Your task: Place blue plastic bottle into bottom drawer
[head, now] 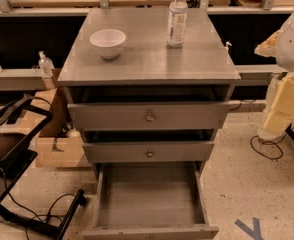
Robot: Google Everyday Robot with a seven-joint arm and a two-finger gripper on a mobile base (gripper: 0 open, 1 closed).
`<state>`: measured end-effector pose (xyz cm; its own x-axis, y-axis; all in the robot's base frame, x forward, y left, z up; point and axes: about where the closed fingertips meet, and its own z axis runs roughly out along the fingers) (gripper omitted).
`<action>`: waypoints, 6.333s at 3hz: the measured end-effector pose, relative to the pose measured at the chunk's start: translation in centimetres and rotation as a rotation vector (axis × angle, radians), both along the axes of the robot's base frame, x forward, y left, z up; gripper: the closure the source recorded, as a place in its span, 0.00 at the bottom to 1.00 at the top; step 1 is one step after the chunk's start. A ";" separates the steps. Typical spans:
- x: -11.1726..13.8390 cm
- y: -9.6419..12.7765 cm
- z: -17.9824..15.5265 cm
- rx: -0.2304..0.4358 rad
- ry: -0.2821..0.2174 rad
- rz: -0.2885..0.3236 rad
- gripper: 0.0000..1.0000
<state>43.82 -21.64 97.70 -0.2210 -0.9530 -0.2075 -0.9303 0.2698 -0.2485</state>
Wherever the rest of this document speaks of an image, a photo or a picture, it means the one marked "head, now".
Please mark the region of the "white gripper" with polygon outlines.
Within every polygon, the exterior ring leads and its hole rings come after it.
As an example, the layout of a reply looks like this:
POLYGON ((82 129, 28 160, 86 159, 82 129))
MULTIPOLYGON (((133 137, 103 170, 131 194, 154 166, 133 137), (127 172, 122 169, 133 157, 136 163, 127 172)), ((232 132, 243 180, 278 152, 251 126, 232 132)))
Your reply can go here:
MULTIPOLYGON (((254 53, 262 57, 274 57, 278 31, 259 44, 254 53)), ((283 135, 294 119, 294 73, 280 78, 274 75, 266 94, 266 107, 257 130, 263 140, 274 140, 283 135)))

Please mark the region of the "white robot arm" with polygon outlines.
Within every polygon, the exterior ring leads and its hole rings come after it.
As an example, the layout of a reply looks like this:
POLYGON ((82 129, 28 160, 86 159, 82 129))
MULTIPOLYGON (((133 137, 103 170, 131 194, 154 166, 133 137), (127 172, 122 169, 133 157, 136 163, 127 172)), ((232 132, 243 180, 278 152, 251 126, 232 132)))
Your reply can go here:
POLYGON ((280 137, 294 119, 294 12, 254 53, 274 57, 279 67, 288 71, 285 77, 273 77, 267 89, 266 108, 258 128, 264 140, 280 137))

